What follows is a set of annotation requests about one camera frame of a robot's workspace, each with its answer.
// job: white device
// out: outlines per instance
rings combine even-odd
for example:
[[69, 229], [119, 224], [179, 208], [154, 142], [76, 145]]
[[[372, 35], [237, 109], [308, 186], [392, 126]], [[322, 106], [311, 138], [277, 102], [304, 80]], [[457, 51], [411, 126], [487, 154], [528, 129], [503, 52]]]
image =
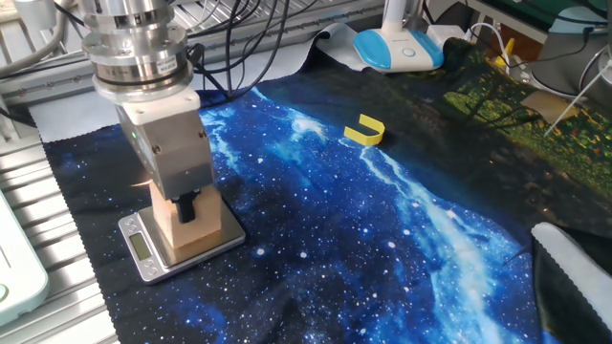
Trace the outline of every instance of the white device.
[[431, 38], [440, 50], [449, 38], [463, 38], [466, 33], [456, 25], [430, 25], [427, 28], [427, 36]]
[[426, 34], [403, 27], [406, 0], [387, 0], [380, 29], [358, 33], [353, 45], [366, 64], [381, 73], [436, 69], [444, 55]]
[[0, 326], [40, 306], [49, 277], [0, 192]]

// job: blue starry fabric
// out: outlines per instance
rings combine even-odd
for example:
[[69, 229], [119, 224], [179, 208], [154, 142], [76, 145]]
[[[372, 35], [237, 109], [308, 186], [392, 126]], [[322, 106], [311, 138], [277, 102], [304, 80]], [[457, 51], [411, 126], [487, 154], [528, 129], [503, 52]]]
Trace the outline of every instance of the blue starry fabric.
[[[473, 136], [437, 140], [444, 122], [390, 92], [397, 81], [313, 63], [201, 111], [216, 185], [247, 242], [154, 286], [117, 227], [150, 205], [121, 129], [45, 144], [120, 341], [554, 340], [538, 319], [529, 221], [498, 203], [512, 190], [499, 187], [492, 201], [445, 167], [463, 158], [487, 171], [478, 159], [492, 148], [462, 157]], [[380, 146], [343, 136], [360, 113], [385, 122]]]

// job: cable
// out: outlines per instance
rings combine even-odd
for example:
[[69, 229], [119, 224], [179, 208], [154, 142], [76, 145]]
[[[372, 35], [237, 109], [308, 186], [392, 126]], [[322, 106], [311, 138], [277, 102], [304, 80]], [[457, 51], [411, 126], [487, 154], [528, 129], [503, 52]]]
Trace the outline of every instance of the cable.
[[471, 34], [475, 35], [474, 28], [477, 27], [477, 26], [487, 27], [487, 28], [491, 29], [493, 31], [493, 33], [495, 33], [495, 35], [497, 36], [497, 40], [499, 40], [499, 47], [501, 48], [501, 52], [503, 54], [503, 58], [502, 59], [504, 60], [504, 63], [506, 63], [506, 74], [510, 75], [510, 57], [508, 56], [508, 53], [506, 52], [506, 49], [504, 48], [504, 40], [501, 39], [501, 34], [499, 33], [499, 30], [495, 26], [493, 26], [493, 25], [491, 25], [489, 23], [476, 23], [476, 24], [474, 24], [474, 25], [472, 25], [470, 27]]
[[495, 54], [500, 56], [502, 58], [502, 60], [504, 60], [504, 62], [506, 63], [506, 66], [509, 66], [510, 68], [514, 68], [514, 67], [518, 67], [518, 66], [522, 66], [522, 65], [526, 65], [526, 64], [530, 64], [530, 63], [553, 61], [553, 60], [556, 60], [558, 58], [567, 57], [567, 56], [571, 56], [571, 55], [574, 55], [574, 54], [579, 54], [579, 53], [581, 53], [586, 48], [586, 45], [588, 44], [588, 41], [589, 41], [590, 34], [591, 34], [591, 32], [593, 32], [594, 28], [584, 28], [582, 30], [582, 41], [583, 41], [583, 44], [582, 44], [582, 47], [580, 47], [580, 49], [576, 50], [575, 52], [566, 53], [566, 54], [560, 54], [560, 55], [553, 56], [553, 57], [539, 58], [539, 59], [533, 60], [533, 61], [524, 61], [524, 62], [520, 62], [520, 63], [514, 64], [514, 65], [510, 65], [509, 61], [503, 56], [502, 53], [500, 53], [495, 47], [493, 47], [491, 45], [491, 43], [489, 43], [486, 40], [480, 38], [480, 36], [478, 36], [478, 34], [476, 34], [473, 31], [472, 28], [469, 28], [469, 30], [470, 30], [472, 35], [474, 35], [476, 38], [480, 39], [491, 50], [493, 50], [495, 52]]
[[80, 25], [80, 26], [82, 26], [83, 28], [87, 28], [87, 27], [85, 26], [85, 23], [84, 23], [82, 20], [78, 19], [78, 18], [77, 18], [77, 17], [76, 17], [74, 14], [72, 14], [72, 13], [70, 13], [70, 11], [68, 11], [68, 10], [64, 9], [64, 8], [63, 8], [63, 7], [61, 7], [59, 4], [55, 3], [55, 8], [56, 8], [58, 11], [60, 11], [60, 12], [64, 13], [65, 15], [67, 15], [67, 16], [68, 16], [68, 18], [70, 18], [70, 20], [72, 20], [72, 21], [74, 21], [75, 23], [79, 24], [79, 25]]
[[225, 100], [219, 101], [217, 103], [206, 105], [206, 106], [202, 107], [201, 109], [207, 109], [207, 108], [210, 108], [210, 107], [214, 107], [214, 106], [218, 106], [218, 105], [221, 105], [221, 104], [225, 104], [225, 103], [228, 103], [230, 101], [238, 99], [239, 97], [241, 97], [241, 96], [245, 95], [246, 93], [248, 93], [253, 87], [255, 87], [255, 85], [270, 70], [270, 67], [272, 66], [274, 58], [276, 57], [276, 53], [278, 53], [278, 49], [280, 48], [280, 41], [282, 40], [283, 33], [285, 32], [285, 23], [287, 22], [288, 12], [289, 12], [289, 2], [290, 2], [290, 0], [285, 0], [285, 6], [283, 8], [283, 15], [282, 15], [282, 19], [280, 21], [280, 28], [278, 30], [278, 36], [276, 37], [276, 42], [274, 43], [274, 48], [273, 48], [272, 54], [270, 55], [270, 58], [268, 59], [268, 63], [266, 64], [264, 69], [261, 71], [259, 76], [248, 87], [246, 87], [243, 90], [243, 92], [241, 92], [241, 93], [236, 92], [233, 96], [231, 96], [231, 97], [229, 97], [229, 98], [227, 98]]
[[[233, 4], [229, 18], [233, 18], [236, 15], [236, 12], [238, 11], [238, 7], [240, 6], [240, 2], [241, 0], [236, 0], [236, 2]], [[230, 20], [228, 23], [228, 29], [226, 32], [226, 68], [228, 68], [230, 65], [230, 43], [231, 43], [232, 27], [233, 27], [233, 20]], [[231, 89], [231, 69], [228, 69], [228, 71], [226, 72], [226, 78], [227, 78], [227, 85], [228, 85], [228, 93], [231, 96], [233, 95], [233, 90]]]
[[[68, 3], [70, 0], [64, 0], [63, 3]], [[0, 77], [4, 77], [7, 75], [11, 75], [17, 71], [20, 71], [24, 68], [28, 68], [35, 64], [36, 62], [43, 59], [48, 54], [52, 53], [55, 48], [61, 42], [62, 37], [64, 36], [64, 32], [66, 30], [66, 16], [62, 12], [58, 12], [56, 14], [57, 25], [55, 26], [55, 32], [49, 43], [44, 46], [42, 49], [32, 53], [31, 55], [24, 57], [18, 61], [14, 61], [9, 65], [4, 67], [0, 67]]]
[[5, 110], [4, 108], [2, 108], [2, 106], [0, 106], [0, 115], [10, 119], [10, 120], [14, 120], [16, 122], [19, 122], [21, 124], [25, 124], [27, 126], [31, 126], [32, 128], [36, 127], [36, 123], [34, 123], [34, 120], [32, 118], [32, 115], [30, 115], [30, 111], [28, 111], [28, 116], [27, 117], [22, 117], [22, 116], [16, 116], [11, 114], [8, 110]]
[[546, 83], [542, 82], [540, 79], [537, 78], [537, 75], [535, 75], [534, 73], [531, 73], [533, 80], [535, 80], [538, 84], [540, 84], [544, 90], [552, 93], [553, 95], [557, 95], [559, 97], [566, 97], [566, 98], [574, 98], [576, 97], [578, 94], [568, 94], [565, 93], [561, 90], [558, 90], [556, 88], [554, 88], [553, 86], [547, 85]]
[[251, 55], [251, 54], [254, 52], [254, 50], [255, 50], [255, 49], [256, 49], [256, 48], [259, 46], [259, 43], [260, 43], [260, 42], [261, 42], [261, 40], [263, 39], [264, 35], [266, 35], [266, 32], [267, 32], [267, 31], [268, 31], [270, 28], [272, 28], [272, 27], [270, 26], [270, 24], [272, 23], [272, 19], [273, 19], [272, 13], [275, 13], [275, 12], [276, 12], [276, 5], [277, 5], [277, 4], [278, 4], [278, 1], [277, 1], [277, 0], [275, 0], [275, 1], [273, 2], [272, 9], [270, 10], [270, 17], [268, 18], [268, 22], [266, 23], [266, 28], [265, 28], [264, 30], [262, 30], [262, 31], [261, 31], [261, 32], [258, 34], [258, 35], [259, 35], [259, 38], [257, 39], [257, 42], [255, 42], [255, 44], [253, 45], [253, 48], [252, 48], [252, 49], [249, 51], [249, 53], [248, 53], [248, 54], [246, 54], [246, 50], [247, 50], [247, 48], [249, 47], [249, 44], [251, 44], [251, 42], [252, 42], [252, 41], [255, 39], [255, 36], [251, 37], [251, 38], [250, 38], [250, 39], [249, 39], [249, 40], [248, 40], [248, 41], [245, 43], [244, 48], [242, 48], [242, 57], [241, 57], [241, 58], [239, 58], [239, 60], [240, 60], [240, 59], [242, 59], [242, 62], [241, 62], [241, 63], [242, 63], [242, 75], [240, 75], [240, 82], [238, 82], [238, 86], [236, 87], [236, 91], [240, 89], [240, 87], [242, 86], [242, 83], [243, 83], [243, 82], [244, 82], [244, 80], [245, 80], [245, 74], [247, 73], [247, 71], [246, 71], [246, 68], [247, 68], [247, 66], [246, 66], [246, 65], [247, 65], [247, 64], [246, 64], [246, 60], [247, 60], [247, 58], [248, 58], [248, 57], [249, 57], [249, 56], [250, 56], [250, 55]]
[[598, 22], [598, 21], [593, 21], [593, 20], [580, 20], [580, 19], [574, 19], [574, 18], [568, 18], [568, 17], [564, 17], [558, 14], [554, 14], [551, 11], [545, 10], [543, 8], [541, 8], [540, 6], [534, 4], [531, 2], [531, 0], [525, 0], [522, 2], [523, 4], [525, 4], [527, 7], [534, 9], [536, 11], [539, 11], [541, 13], [544, 13], [548, 16], [554, 17], [556, 19], [559, 20], [563, 20], [569, 23], [576, 23], [576, 24], [585, 24], [585, 25], [607, 25], [607, 22]]
[[13, 78], [13, 77], [18, 77], [18, 76], [23, 76], [23, 75], [29, 75], [29, 74], [36, 73], [36, 72], [48, 71], [48, 70], [51, 70], [53, 68], [70, 66], [72, 64], [79, 63], [79, 62], [85, 62], [85, 61], [88, 61], [88, 59], [87, 58], [83, 58], [83, 59], [80, 59], [80, 60], [70, 61], [70, 62], [66, 62], [66, 63], [61, 63], [61, 64], [58, 64], [58, 65], [41, 67], [41, 68], [35, 68], [35, 69], [28, 69], [28, 70], [25, 70], [23, 72], [17, 72], [17, 73], [13, 73], [11, 75], [0, 76], [0, 80], [4, 80], [4, 79], [8, 79], [8, 78]]
[[[307, 10], [308, 10], [309, 8], [311, 8], [311, 7], [312, 7], [314, 4], [316, 4], [316, 3], [317, 3], [317, 1], [318, 1], [318, 0], [315, 0], [315, 1], [313, 1], [312, 3], [310, 3], [308, 6], [306, 6], [305, 8], [301, 9], [300, 11], [297, 11], [297, 12], [295, 12], [295, 13], [292, 13], [292, 14], [288, 15], [288, 16], [287, 16], [287, 20], [289, 20], [290, 18], [292, 18], [292, 17], [294, 17], [294, 16], [296, 16], [296, 15], [302, 14], [303, 12], [307, 11]], [[273, 12], [273, 11], [274, 11], [274, 9], [275, 9], [276, 3], [277, 3], [277, 1], [274, 1], [274, 3], [273, 3], [273, 10], [272, 10], [272, 12]], [[264, 30], [262, 30], [262, 31], [260, 31], [260, 32], [258, 32], [258, 33], [256, 33], [254, 36], [252, 36], [251, 38], [249, 38], [249, 40], [248, 40], [248, 41], [246, 42], [246, 44], [245, 44], [245, 49], [243, 49], [243, 52], [242, 52], [242, 57], [240, 57], [239, 59], [237, 59], [236, 61], [234, 61], [233, 63], [231, 63], [231, 64], [229, 65], [229, 67], [230, 67], [230, 68], [235, 68], [235, 67], [237, 67], [239, 64], [241, 64], [242, 62], [244, 62], [244, 61], [245, 61], [245, 60], [246, 60], [246, 59], [247, 59], [249, 56], [251, 56], [251, 55], [254, 53], [255, 49], [257, 49], [257, 47], [259, 46], [259, 43], [262, 41], [262, 39], [263, 39], [263, 38], [264, 38], [264, 36], [266, 35], [266, 32], [267, 32], [267, 31], [269, 31], [270, 29], [274, 28], [275, 26], [279, 25], [279, 24], [280, 24], [280, 21], [278, 21], [278, 22], [276, 22], [276, 23], [274, 23], [274, 24], [272, 24], [272, 25], [270, 25], [270, 26], [268, 26], [268, 24], [267, 24], [267, 25], [266, 25], [266, 28], [265, 28]], [[253, 47], [252, 47], [252, 48], [251, 48], [251, 49], [250, 49], [250, 50], [249, 50], [247, 53], [245, 53], [245, 51], [246, 51], [246, 49], [247, 49], [247, 46], [248, 46], [248, 45], [249, 45], [249, 44], [250, 44], [250, 43], [251, 43], [251, 42], [252, 42], [254, 39], [257, 39], [257, 42], [255, 42], [255, 44], [253, 45]], [[226, 70], [227, 70], [227, 67], [224, 67], [224, 68], [219, 68], [219, 69], [216, 69], [216, 70], [209, 70], [208, 72], [209, 72], [209, 73], [211, 73], [211, 74], [218, 74], [218, 73], [223, 73], [223, 72], [225, 72]]]
[[576, 104], [579, 101], [579, 99], [586, 93], [586, 91], [588, 91], [591, 88], [591, 86], [593, 86], [595, 82], [600, 79], [603, 73], [605, 73], [605, 71], [607, 71], [608, 68], [610, 68], [610, 66], [612, 66], [612, 59], [608, 60], [608, 63], [605, 65], [605, 67], [601, 69], [601, 71], [597, 74], [597, 76], [595, 76], [593, 80], [591, 80], [591, 82], [589, 82], [588, 85], [586, 85], [584, 90], [580, 91], [580, 93], [574, 98], [574, 100], [572, 100], [572, 102], [567, 106], [565, 111], [563, 111], [561, 116], [559, 116], [557, 120], [555, 120], [555, 123], [553, 123], [553, 125], [546, 131], [546, 133], [544, 133], [544, 138], [546, 138], [548, 134], [550, 134], [553, 131], [553, 129], [555, 129], [557, 124], [565, 117], [565, 115], [567, 115], [567, 113], [572, 109], [574, 104]]
[[427, 19], [429, 19], [430, 25], [434, 25], [436, 21], [433, 20], [433, 16], [431, 16], [431, 12], [429, 11], [429, 7], [427, 6], [427, 0], [423, 0], [423, 11], [425, 12], [425, 15], [427, 16]]
[[593, 67], [593, 63], [595, 63], [595, 61], [597, 61], [600, 58], [601, 54], [603, 54], [603, 52], [605, 52], [606, 49], [608, 49], [607, 44], [603, 48], [601, 48], [601, 50], [596, 52], [593, 55], [593, 57], [591, 57], [591, 60], [589, 61], [589, 63], [586, 64], [586, 67], [584, 67], [584, 71], [582, 71], [582, 75], [580, 76], [580, 81], [578, 83], [578, 91], [582, 91], [582, 85], [584, 84], [584, 79], [586, 78], [586, 74], [589, 73], [589, 71], [591, 70], [591, 67]]

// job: black cable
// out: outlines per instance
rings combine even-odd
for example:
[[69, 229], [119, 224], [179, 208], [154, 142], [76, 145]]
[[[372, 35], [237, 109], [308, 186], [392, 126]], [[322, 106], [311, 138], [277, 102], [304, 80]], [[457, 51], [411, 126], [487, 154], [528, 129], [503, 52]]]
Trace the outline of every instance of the black cable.
[[6, 117], [8, 119], [14, 120], [16, 122], [19, 122], [21, 124], [25, 124], [25, 125], [31, 126], [32, 128], [36, 127], [36, 124], [34, 123], [34, 120], [32, 119], [32, 115], [30, 115], [29, 111], [28, 111], [28, 115], [29, 115], [28, 117], [26, 117], [26, 116], [15, 116], [15, 115], [11, 114], [8, 110], [5, 110], [4, 108], [2, 108], [0, 106], [0, 115]]
[[66, 62], [66, 63], [61, 63], [61, 64], [53, 65], [53, 66], [40, 67], [40, 68], [32, 68], [32, 69], [28, 69], [28, 70], [25, 70], [25, 71], [22, 71], [22, 72], [13, 73], [11, 75], [2, 76], [2, 77], [0, 77], [0, 80], [12, 78], [12, 77], [18, 77], [18, 76], [22, 76], [22, 75], [28, 75], [28, 74], [32, 74], [32, 73], [36, 73], [36, 72], [48, 71], [48, 70], [51, 70], [53, 68], [70, 66], [71, 64], [75, 64], [75, 63], [79, 63], [79, 62], [84, 62], [84, 61], [88, 61], [88, 59], [84, 58], [84, 59], [80, 59], [80, 60], [76, 60], [76, 61], [70, 61], [70, 62]]
[[[231, 14], [229, 18], [233, 18], [238, 11], [238, 7], [240, 6], [241, 0], [236, 0], [231, 9]], [[226, 32], [226, 68], [230, 65], [230, 43], [231, 43], [231, 29], [233, 27], [233, 20], [230, 20], [228, 23], [228, 29]], [[227, 85], [228, 85], [228, 94], [233, 95], [233, 90], [231, 89], [231, 69], [228, 69], [226, 72]]]
[[544, 13], [548, 16], [554, 17], [556, 19], [559, 20], [563, 20], [569, 23], [576, 23], [576, 24], [585, 24], [585, 25], [598, 25], [598, 26], [602, 26], [602, 25], [607, 25], [607, 22], [598, 22], [598, 21], [592, 21], [592, 20], [580, 20], [580, 19], [573, 19], [573, 18], [568, 18], [568, 17], [564, 17], [558, 14], [555, 14], [551, 11], [545, 10], [543, 8], [541, 8], [540, 6], [534, 4], [531, 2], [531, 0], [525, 0], [522, 2], [523, 4], [525, 4], [527, 7], [534, 9], [536, 11], [539, 11], [541, 13]]
[[[296, 15], [298, 15], [298, 14], [302, 14], [303, 12], [305, 12], [305, 11], [307, 11], [309, 8], [311, 8], [311, 7], [312, 7], [314, 4], [316, 4], [316, 3], [317, 3], [317, 1], [318, 1], [318, 0], [315, 0], [315, 1], [313, 1], [312, 3], [310, 3], [308, 6], [306, 6], [305, 8], [303, 8], [303, 9], [301, 9], [301, 10], [299, 10], [299, 11], [295, 12], [295, 13], [292, 13], [292, 14], [288, 15], [288, 16], [287, 16], [287, 19], [290, 19], [290, 18], [292, 18], [292, 17], [294, 17], [294, 16], [296, 16]], [[274, 1], [274, 3], [273, 3], [273, 10], [272, 10], [272, 12], [274, 12], [274, 9], [275, 9], [275, 6], [276, 6], [276, 3], [277, 3], [277, 0], [276, 0], [276, 1]], [[267, 23], [267, 25], [266, 25], [266, 28], [265, 28], [264, 30], [260, 31], [259, 33], [255, 34], [255, 35], [254, 35], [254, 36], [252, 36], [251, 38], [249, 38], [249, 40], [248, 40], [248, 41], [246, 42], [246, 44], [245, 44], [245, 49], [243, 49], [243, 51], [242, 51], [242, 57], [240, 57], [239, 59], [237, 59], [236, 61], [234, 61], [233, 63], [231, 63], [231, 64], [229, 65], [229, 67], [230, 67], [230, 68], [235, 68], [235, 67], [237, 67], [239, 64], [243, 63], [243, 62], [244, 62], [244, 61], [245, 61], [245, 60], [246, 60], [246, 59], [247, 59], [249, 56], [251, 56], [251, 55], [254, 53], [255, 49], [257, 49], [257, 47], [259, 46], [259, 43], [260, 43], [260, 42], [262, 41], [262, 39], [265, 37], [266, 33], [267, 33], [267, 32], [268, 32], [270, 29], [272, 29], [273, 27], [275, 27], [275, 26], [277, 26], [277, 25], [279, 25], [279, 24], [280, 24], [280, 21], [278, 21], [278, 22], [276, 22], [276, 23], [272, 24], [271, 26], [269, 26], [269, 23], [270, 23], [271, 21], [272, 21], [272, 18], [271, 18], [271, 17], [269, 17], [269, 19], [268, 19], [268, 23]], [[253, 47], [252, 47], [252, 48], [251, 48], [251, 49], [250, 49], [250, 50], [249, 50], [247, 53], [245, 53], [245, 51], [246, 51], [246, 49], [247, 49], [248, 45], [249, 45], [249, 44], [250, 44], [250, 43], [251, 43], [251, 42], [252, 42], [254, 39], [257, 39], [257, 42], [255, 42], [255, 44], [253, 45]], [[218, 74], [218, 73], [223, 73], [223, 72], [225, 72], [226, 70], [227, 70], [227, 68], [226, 68], [226, 67], [224, 67], [224, 68], [219, 68], [219, 69], [216, 69], [216, 70], [208, 70], [208, 72], [209, 72], [209, 73], [211, 73], [211, 74]]]
[[268, 59], [268, 63], [266, 64], [266, 66], [264, 67], [263, 71], [261, 71], [261, 73], [259, 74], [259, 76], [248, 86], [246, 87], [243, 92], [238, 93], [236, 92], [233, 96], [219, 101], [217, 103], [213, 103], [213, 104], [209, 104], [206, 105], [204, 107], [202, 107], [201, 109], [207, 109], [210, 107], [214, 107], [214, 106], [218, 106], [218, 105], [222, 105], [225, 103], [228, 103], [230, 101], [236, 100], [239, 97], [245, 95], [246, 93], [248, 93], [253, 87], [255, 87], [255, 85], [264, 77], [264, 75], [270, 70], [270, 67], [272, 66], [272, 63], [274, 61], [274, 58], [276, 57], [276, 53], [278, 53], [278, 49], [280, 48], [280, 41], [282, 39], [283, 33], [285, 31], [285, 23], [287, 22], [287, 18], [288, 18], [288, 13], [289, 13], [289, 2], [291, 0], [285, 0], [285, 7], [283, 9], [283, 16], [282, 19], [280, 21], [280, 28], [278, 30], [278, 36], [276, 37], [276, 42], [274, 43], [274, 48], [272, 51], [272, 54], [270, 55], [270, 59]]
[[518, 66], [526, 65], [526, 64], [529, 64], [529, 63], [537, 63], [537, 62], [548, 62], [548, 61], [553, 61], [553, 60], [556, 60], [556, 59], [558, 59], [558, 58], [562, 58], [562, 57], [567, 57], [567, 56], [571, 56], [571, 55], [579, 54], [579, 53], [581, 53], [581, 52], [582, 52], [582, 51], [583, 51], [583, 50], [586, 48], [586, 45], [587, 45], [587, 44], [588, 44], [588, 42], [589, 42], [589, 37], [590, 37], [590, 34], [591, 34], [591, 32], [592, 32], [592, 31], [593, 31], [593, 28], [584, 28], [584, 30], [582, 30], [582, 41], [583, 41], [583, 43], [582, 43], [582, 47], [580, 47], [580, 49], [576, 50], [575, 52], [566, 53], [566, 54], [560, 54], [560, 55], [553, 56], [553, 57], [539, 58], [539, 59], [534, 60], [534, 61], [524, 61], [524, 62], [517, 63], [517, 64], [514, 64], [514, 65], [512, 65], [512, 66], [511, 66], [511, 65], [510, 65], [510, 61], [506, 61], [506, 59], [504, 58], [504, 55], [503, 55], [501, 52], [499, 52], [499, 51], [498, 51], [498, 50], [497, 50], [495, 47], [493, 47], [493, 46], [491, 45], [491, 43], [487, 42], [485, 39], [480, 38], [480, 37], [479, 37], [479, 36], [476, 34], [476, 32], [474, 32], [474, 31], [471, 29], [471, 27], [470, 27], [470, 32], [471, 32], [471, 34], [473, 34], [473, 35], [474, 35], [476, 38], [478, 38], [478, 39], [480, 39], [482, 42], [484, 42], [484, 43], [485, 43], [485, 44], [486, 44], [486, 45], [487, 45], [487, 46], [488, 46], [488, 47], [489, 47], [491, 50], [493, 50], [493, 51], [495, 52], [495, 54], [497, 54], [497, 55], [498, 55], [498, 56], [499, 56], [499, 57], [500, 57], [500, 58], [501, 58], [501, 59], [504, 61], [504, 63], [505, 63], [507, 66], [509, 66], [510, 68], [514, 68], [514, 67], [518, 67]]
[[255, 44], [253, 45], [253, 48], [252, 48], [252, 49], [249, 51], [249, 53], [248, 53], [248, 54], [246, 54], [246, 50], [247, 50], [247, 48], [249, 47], [249, 44], [251, 44], [251, 42], [252, 42], [252, 41], [255, 39], [255, 36], [251, 37], [251, 38], [250, 38], [250, 39], [249, 39], [249, 40], [248, 40], [248, 41], [245, 43], [245, 46], [242, 48], [242, 58], [239, 58], [239, 60], [242, 60], [242, 62], [241, 62], [241, 63], [242, 63], [242, 75], [240, 76], [240, 82], [238, 82], [238, 86], [236, 87], [236, 91], [240, 89], [240, 87], [242, 86], [242, 83], [243, 83], [243, 82], [244, 82], [244, 80], [245, 80], [245, 74], [246, 74], [246, 72], [247, 72], [247, 64], [246, 64], [247, 57], [249, 57], [249, 56], [250, 56], [250, 55], [251, 55], [251, 54], [254, 52], [254, 50], [255, 50], [255, 49], [256, 49], [256, 48], [259, 46], [259, 43], [261, 42], [261, 40], [263, 39], [263, 37], [266, 35], [266, 32], [267, 32], [269, 29], [271, 29], [271, 28], [273, 27], [273, 26], [270, 26], [270, 24], [272, 23], [272, 20], [273, 20], [273, 15], [272, 15], [272, 13], [275, 13], [275, 12], [276, 12], [276, 5], [278, 5], [278, 0], [274, 0], [273, 5], [272, 5], [272, 9], [271, 9], [271, 11], [270, 11], [270, 13], [271, 13], [271, 14], [270, 14], [270, 17], [268, 17], [268, 22], [266, 22], [266, 28], [265, 28], [264, 30], [262, 30], [262, 31], [261, 31], [261, 32], [258, 34], [258, 35], [259, 35], [259, 38], [257, 39], [257, 42], [255, 42]]
[[425, 12], [425, 15], [427, 16], [427, 19], [429, 19], [429, 24], [434, 25], [436, 21], [433, 20], [433, 16], [431, 16], [431, 12], [429, 11], [429, 6], [427, 5], [427, 0], [423, 0], [423, 11]]
[[66, 15], [66, 16], [67, 16], [67, 17], [68, 17], [70, 20], [72, 20], [72, 21], [74, 21], [75, 23], [79, 24], [79, 25], [80, 25], [80, 26], [82, 26], [83, 28], [87, 28], [87, 27], [85, 26], [85, 23], [84, 23], [82, 20], [80, 20], [80, 19], [78, 19], [77, 17], [75, 17], [75, 15], [74, 15], [74, 14], [72, 14], [72, 13], [70, 13], [70, 11], [68, 11], [68, 10], [64, 9], [63, 7], [59, 6], [59, 4], [55, 3], [55, 8], [56, 8], [58, 11], [60, 11], [60, 12], [64, 13], [64, 14], [65, 14], [65, 15]]

